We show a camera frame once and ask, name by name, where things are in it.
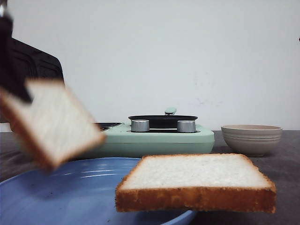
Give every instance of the black pan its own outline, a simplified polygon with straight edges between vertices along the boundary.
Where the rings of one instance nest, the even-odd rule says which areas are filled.
[[[178,116],[178,115],[161,115],[161,116],[129,116],[130,120],[149,120],[150,128],[177,128],[179,120],[196,120],[196,116]]]

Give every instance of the bowl rim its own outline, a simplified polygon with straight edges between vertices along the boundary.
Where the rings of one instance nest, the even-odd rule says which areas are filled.
[[[266,129],[247,129],[247,128],[233,128],[230,126],[260,126],[260,127],[266,127]],[[225,129],[231,129],[231,130],[282,130],[281,127],[273,126],[273,125],[260,125],[260,124],[229,124],[229,125],[222,125],[221,128]]]

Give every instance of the bread crust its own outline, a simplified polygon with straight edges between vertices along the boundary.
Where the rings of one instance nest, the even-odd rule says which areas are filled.
[[[180,154],[181,156],[204,156],[206,154]],[[146,156],[175,157],[177,155]],[[252,161],[242,155],[248,162]],[[148,210],[229,210],[238,212],[263,211],[274,213],[276,210],[275,184],[266,176],[266,188],[253,187],[170,187],[122,189],[124,182],[143,163],[142,160],[125,176],[116,188],[116,209],[119,212]]]
[[[64,83],[60,79],[48,79],[48,78],[32,79],[31,78],[26,80],[26,84],[31,82],[39,83],[43,85],[49,85],[51,83],[55,85],[61,85],[64,87]],[[81,109],[82,113],[89,116],[92,123],[94,121],[92,116],[83,110],[84,107],[75,98],[72,92],[67,88],[65,89],[71,101],[73,101],[73,103]],[[9,95],[9,93],[6,90],[0,88],[1,113],[3,114],[4,118],[10,123],[11,129],[22,140],[26,151],[33,156],[35,162],[39,165],[39,167],[45,169],[46,171],[52,171],[56,169],[62,163],[68,161],[69,159],[73,158],[77,154],[83,153],[96,145],[102,144],[106,139],[106,135],[103,132],[101,132],[101,129],[96,124],[93,124],[93,126],[95,126],[96,129],[99,130],[99,136],[97,137],[97,139],[93,140],[92,142],[86,145],[78,146],[78,148],[74,149],[71,154],[60,158],[59,161],[53,161],[49,156],[45,154],[45,152],[43,151],[43,147],[36,141],[36,139],[34,138],[34,134],[30,131],[28,125],[23,122],[22,117],[18,114],[18,112],[13,107],[10,107],[10,104],[6,98],[7,95]]]

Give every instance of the mint green handle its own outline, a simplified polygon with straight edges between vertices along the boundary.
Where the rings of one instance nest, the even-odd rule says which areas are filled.
[[[175,107],[169,107],[165,110],[165,115],[174,115],[177,109]]]

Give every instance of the falling bread slice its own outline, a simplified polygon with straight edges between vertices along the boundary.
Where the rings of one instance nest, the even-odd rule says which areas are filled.
[[[26,87],[32,104],[0,89],[0,110],[41,167],[53,170],[104,142],[101,128],[63,81],[27,80]]]
[[[116,188],[119,212],[275,212],[276,188],[241,154],[146,156]]]

